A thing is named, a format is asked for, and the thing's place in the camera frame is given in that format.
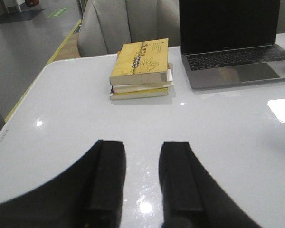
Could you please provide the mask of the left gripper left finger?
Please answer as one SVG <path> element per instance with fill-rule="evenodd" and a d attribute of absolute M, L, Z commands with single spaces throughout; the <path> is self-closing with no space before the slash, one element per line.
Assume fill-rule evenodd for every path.
<path fill-rule="evenodd" d="M 0 228 L 117 228 L 126 155 L 121 141 L 97 141 L 45 184 L 0 204 Z"/>

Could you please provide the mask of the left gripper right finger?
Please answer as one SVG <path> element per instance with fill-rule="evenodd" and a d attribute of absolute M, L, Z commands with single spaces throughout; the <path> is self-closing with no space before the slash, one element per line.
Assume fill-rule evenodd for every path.
<path fill-rule="evenodd" d="M 211 177 L 188 142 L 164 142 L 159 159 L 164 228 L 257 228 Z"/>

